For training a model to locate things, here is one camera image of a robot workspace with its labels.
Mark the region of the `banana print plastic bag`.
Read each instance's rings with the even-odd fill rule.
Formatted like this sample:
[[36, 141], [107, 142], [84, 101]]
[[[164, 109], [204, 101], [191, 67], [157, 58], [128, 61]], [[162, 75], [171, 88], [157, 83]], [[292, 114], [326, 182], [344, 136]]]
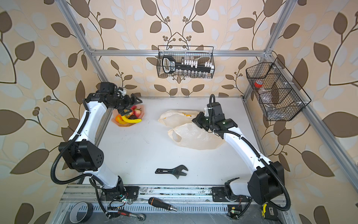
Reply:
[[219, 148], [224, 143], [223, 139], [200, 129], [192, 122], [198, 114], [198, 111], [193, 110], [170, 110], [163, 113], [158, 121], [170, 128], [169, 138], [180, 147], [196, 150]]

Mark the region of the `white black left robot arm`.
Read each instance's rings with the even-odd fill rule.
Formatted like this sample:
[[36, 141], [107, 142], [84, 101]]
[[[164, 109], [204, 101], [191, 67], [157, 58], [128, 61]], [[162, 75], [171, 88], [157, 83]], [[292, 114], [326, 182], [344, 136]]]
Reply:
[[[76, 130], [67, 142], [60, 143], [59, 155], [50, 170], [51, 180], [58, 185], [69, 184], [84, 177], [96, 189], [101, 189], [107, 201], [130, 200], [138, 198], [139, 187], [125, 188], [122, 178], [114, 174], [104, 163], [104, 153], [95, 145], [95, 137], [102, 117], [108, 109], [116, 109], [120, 115], [127, 114], [134, 105], [142, 100], [135, 94], [127, 95], [126, 91], [114, 83], [101, 82], [99, 89], [83, 100], [84, 115]], [[80, 173], [69, 180], [59, 180], [56, 168], [60, 159], [64, 159], [70, 169]]]

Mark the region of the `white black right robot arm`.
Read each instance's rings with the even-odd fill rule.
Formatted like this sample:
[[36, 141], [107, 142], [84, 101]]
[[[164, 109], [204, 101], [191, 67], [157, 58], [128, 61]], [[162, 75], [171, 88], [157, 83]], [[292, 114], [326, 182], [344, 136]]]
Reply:
[[272, 162], [257, 150], [244, 136], [232, 119], [226, 119], [218, 102], [209, 102], [192, 122], [205, 131], [211, 131], [228, 143], [243, 159], [251, 174], [248, 182], [233, 179], [229, 192], [235, 196], [248, 196], [259, 205], [270, 203], [280, 211], [291, 208], [291, 198], [284, 182], [283, 165]]

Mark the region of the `yellow toy banana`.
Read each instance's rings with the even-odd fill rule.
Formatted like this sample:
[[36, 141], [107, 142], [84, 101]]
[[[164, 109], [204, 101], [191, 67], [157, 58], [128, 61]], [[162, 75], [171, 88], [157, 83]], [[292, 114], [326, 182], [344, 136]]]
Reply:
[[140, 123], [142, 121], [142, 119], [128, 119], [126, 116], [120, 116], [120, 117], [124, 122], [130, 123], [130, 124], [136, 124], [136, 123]]

